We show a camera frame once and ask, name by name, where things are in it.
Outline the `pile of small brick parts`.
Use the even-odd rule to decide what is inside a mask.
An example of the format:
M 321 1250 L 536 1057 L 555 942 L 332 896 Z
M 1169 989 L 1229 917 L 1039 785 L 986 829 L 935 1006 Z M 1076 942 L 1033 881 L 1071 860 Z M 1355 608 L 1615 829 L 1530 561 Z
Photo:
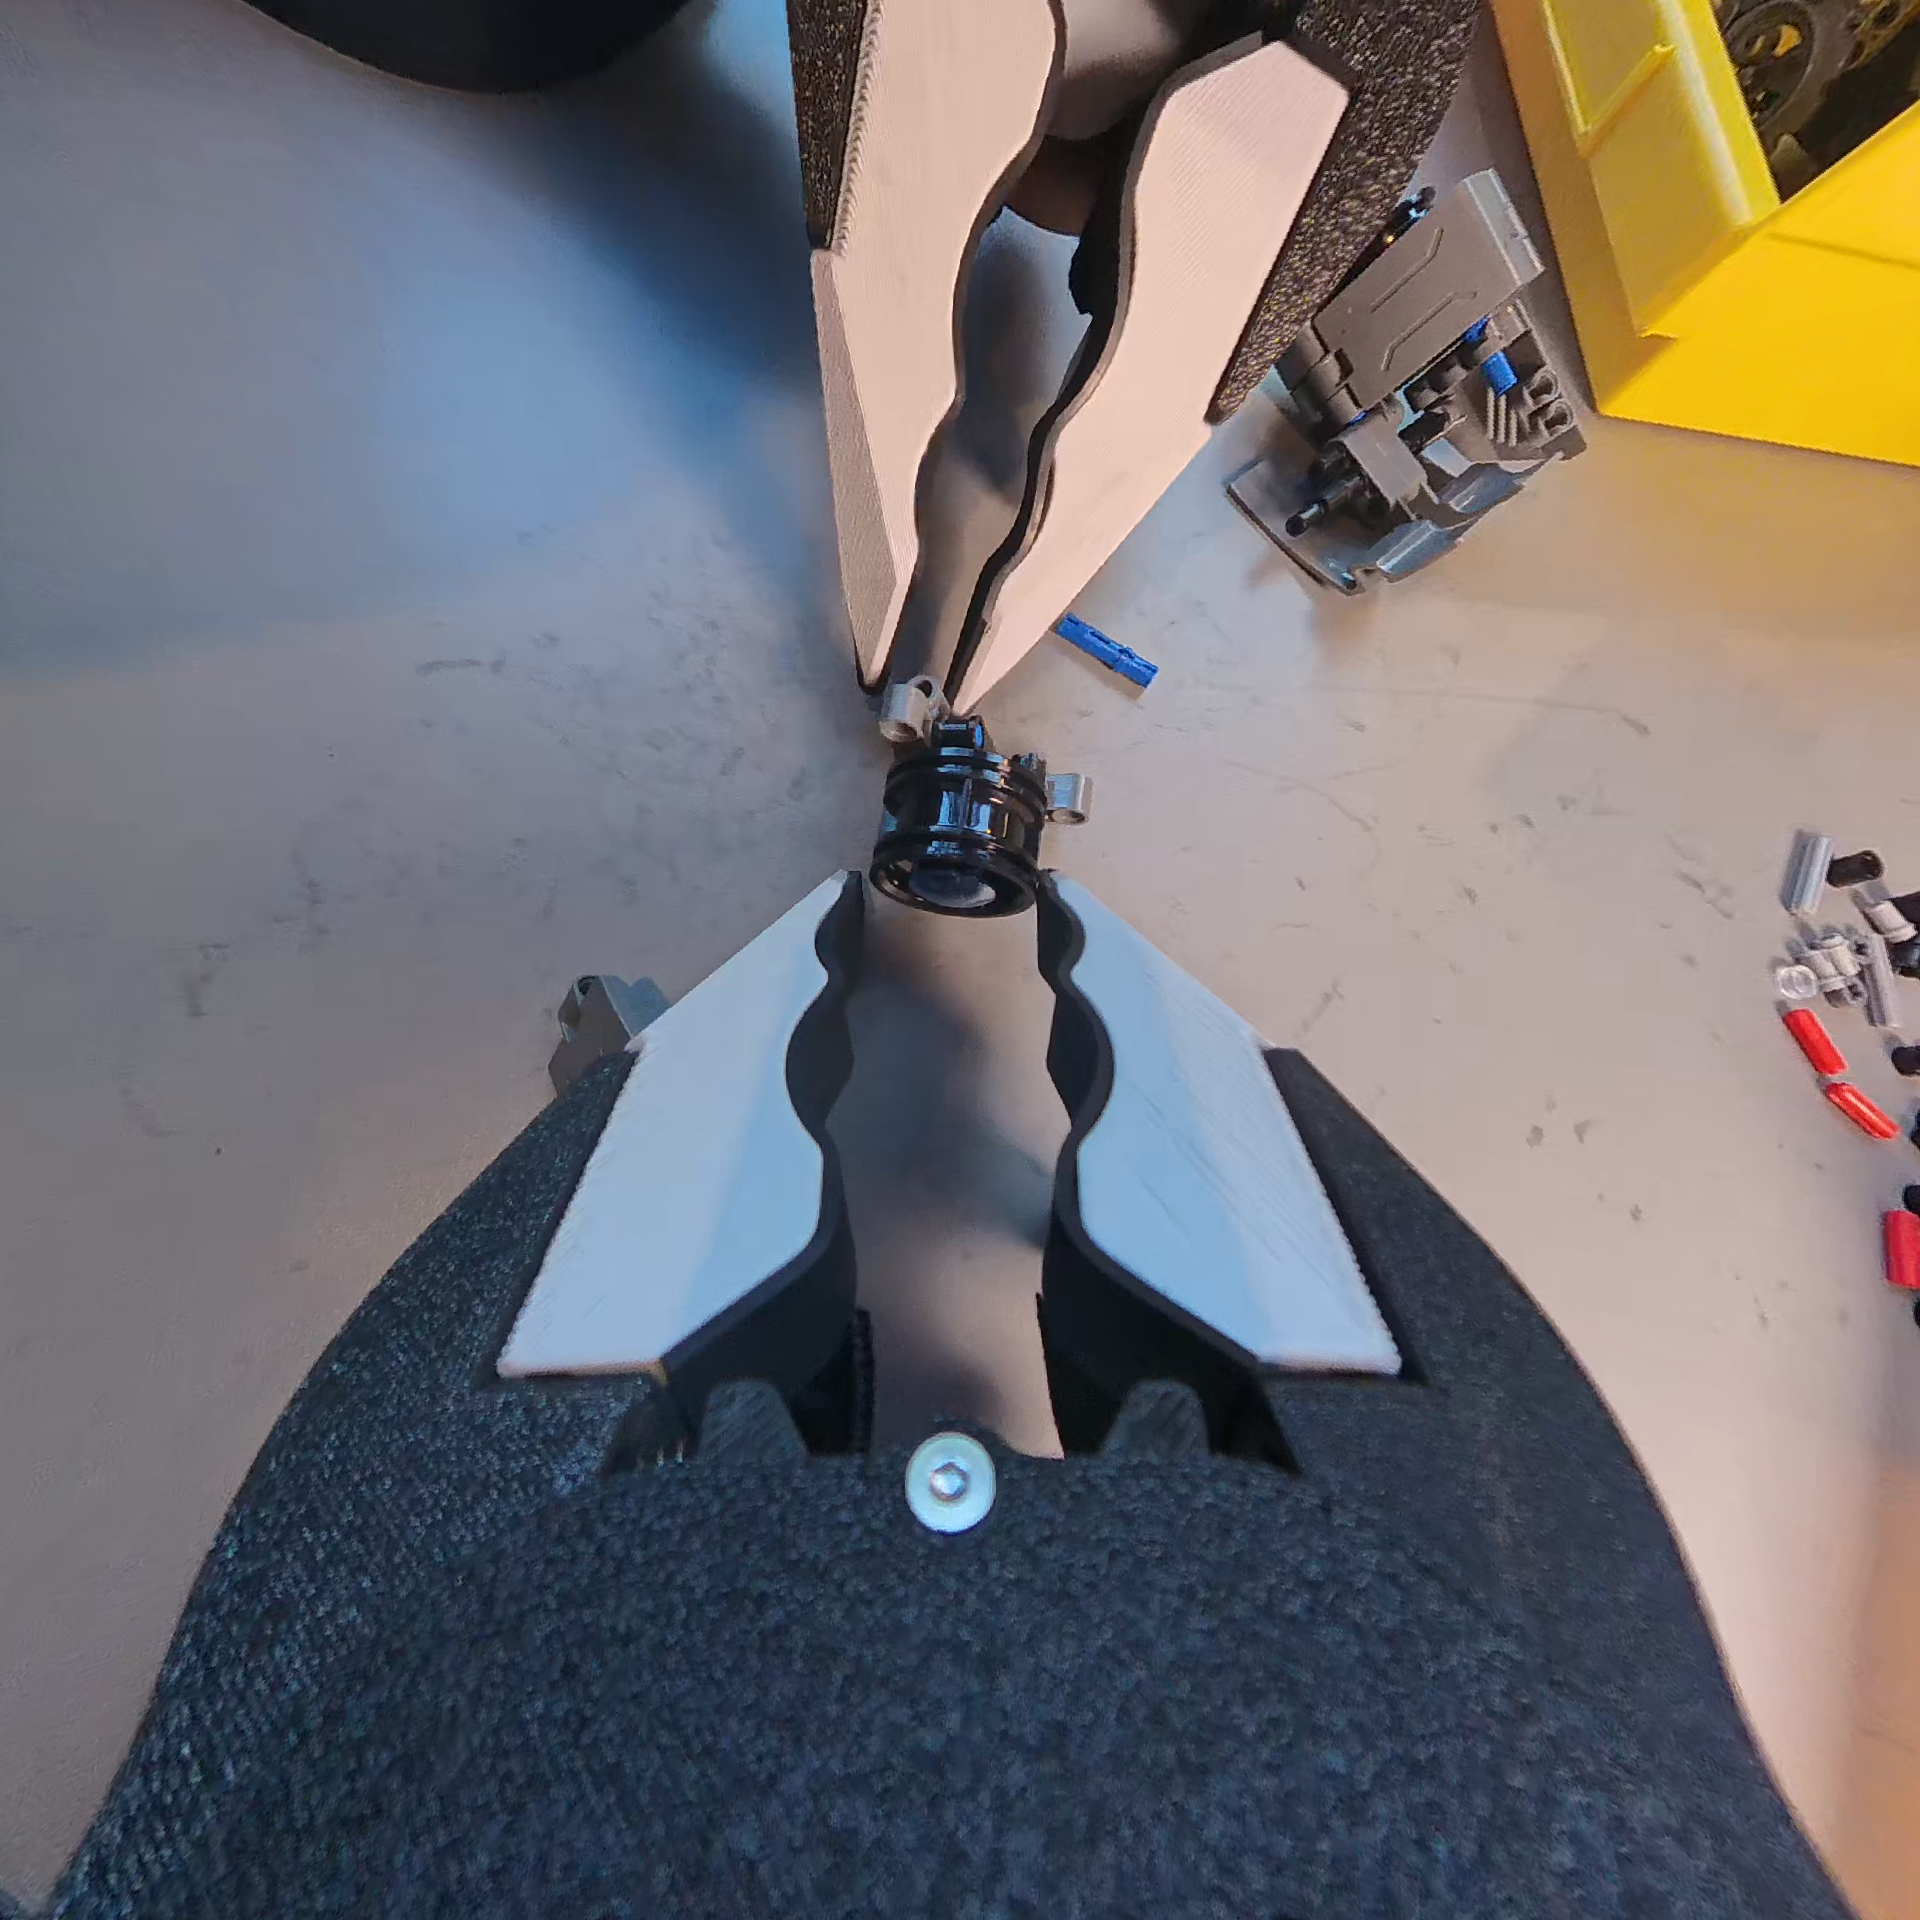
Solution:
M 1887 886 L 1885 854 L 1795 829 L 1780 911 L 1773 1012 L 1826 1108 L 1906 1163 L 1878 1237 L 1887 1291 L 1918 1309 L 1918 891 Z

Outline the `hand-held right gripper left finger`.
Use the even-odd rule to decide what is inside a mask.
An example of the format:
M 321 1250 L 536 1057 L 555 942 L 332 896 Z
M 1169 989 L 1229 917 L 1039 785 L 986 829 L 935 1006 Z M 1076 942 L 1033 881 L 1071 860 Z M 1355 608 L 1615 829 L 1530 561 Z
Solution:
M 868 1446 L 871 1335 L 831 1140 L 863 942 L 846 870 L 627 1043 L 501 1383 L 632 1377 L 685 1440 L 719 1387 L 762 1383 L 812 1452 Z

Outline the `grey curved brick panel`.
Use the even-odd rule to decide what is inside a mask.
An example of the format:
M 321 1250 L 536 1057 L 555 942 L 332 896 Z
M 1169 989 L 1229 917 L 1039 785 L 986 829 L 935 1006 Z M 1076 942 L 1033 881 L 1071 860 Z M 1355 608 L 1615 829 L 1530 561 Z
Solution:
M 630 1049 L 671 1006 L 674 1000 L 651 977 L 575 977 L 557 1006 L 561 1038 L 550 1057 L 551 1091 L 561 1098 L 593 1061 Z

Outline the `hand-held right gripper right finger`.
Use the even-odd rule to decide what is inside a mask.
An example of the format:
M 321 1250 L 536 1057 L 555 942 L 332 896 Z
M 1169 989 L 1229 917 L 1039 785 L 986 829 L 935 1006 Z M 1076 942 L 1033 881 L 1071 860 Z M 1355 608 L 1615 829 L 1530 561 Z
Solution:
M 1284 1456 L 1272 1377 L 1401 1377 L 1262 1031 L 1066 876 L 1041 878 L 1039 970 L 1068 1117 L 1039 1292 L 1060 1446 L 1102 1452 L 1165 1383 L 1196 1402 L 1198 1450 Z

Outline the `yellow plastic storage bin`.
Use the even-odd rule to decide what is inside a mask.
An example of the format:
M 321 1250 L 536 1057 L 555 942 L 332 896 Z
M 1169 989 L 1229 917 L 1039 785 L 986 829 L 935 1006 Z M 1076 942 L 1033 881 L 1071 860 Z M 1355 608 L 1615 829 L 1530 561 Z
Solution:
M 1918 464 L 1918 108 L 1791 200 L 1712 3 L 1493 3 L 1602 416 Z

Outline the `blue brick pin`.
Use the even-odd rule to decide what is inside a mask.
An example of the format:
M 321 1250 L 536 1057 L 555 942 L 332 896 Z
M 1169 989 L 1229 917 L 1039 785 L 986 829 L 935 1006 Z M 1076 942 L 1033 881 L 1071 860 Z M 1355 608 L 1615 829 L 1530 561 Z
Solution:
M 1050 633 L 1136 689 L 1148 689 L 1159 676 L 1154 661 L 1141 656 L 1071 611 L 1054 621 Z

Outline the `yellow toy tracked robot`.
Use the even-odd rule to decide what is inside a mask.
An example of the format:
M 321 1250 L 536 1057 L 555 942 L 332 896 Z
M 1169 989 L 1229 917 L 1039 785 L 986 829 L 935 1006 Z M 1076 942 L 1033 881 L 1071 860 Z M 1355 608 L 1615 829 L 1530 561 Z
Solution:
M 1784 200 L 1918 104 L 1918 3 L 1715 3 Z

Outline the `black round toy lens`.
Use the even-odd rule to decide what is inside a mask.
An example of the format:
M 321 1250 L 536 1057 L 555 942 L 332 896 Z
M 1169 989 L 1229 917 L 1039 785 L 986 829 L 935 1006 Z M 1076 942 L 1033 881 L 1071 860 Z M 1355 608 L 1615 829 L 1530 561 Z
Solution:
M 986 721 L 955 712 L 926 676 L 886 689 L 879 732 L 895 754 L 868 864 L 875 896 L 963 922 L 1033 911 L 1046 829 L 1091 817 L 1091 778 L 996 750 Z

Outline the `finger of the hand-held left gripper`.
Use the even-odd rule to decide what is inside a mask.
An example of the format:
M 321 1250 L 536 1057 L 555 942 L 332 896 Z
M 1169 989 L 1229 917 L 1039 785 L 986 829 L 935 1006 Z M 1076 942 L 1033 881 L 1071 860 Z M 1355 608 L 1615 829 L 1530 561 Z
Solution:
M 1216 390 L 1346 108 L 1328 71 L 1262 35 L 1177 68 L 1148 101 L 1118 195 L 1114 293 L 1033 434 L 950 708 L 981 706 L 1207 443 Z
M 920 561 L 920 468 L 963 399 L 963 283 L 1066 68 L 1059 3 L 811 3 L 808 242 L 859 687 Z

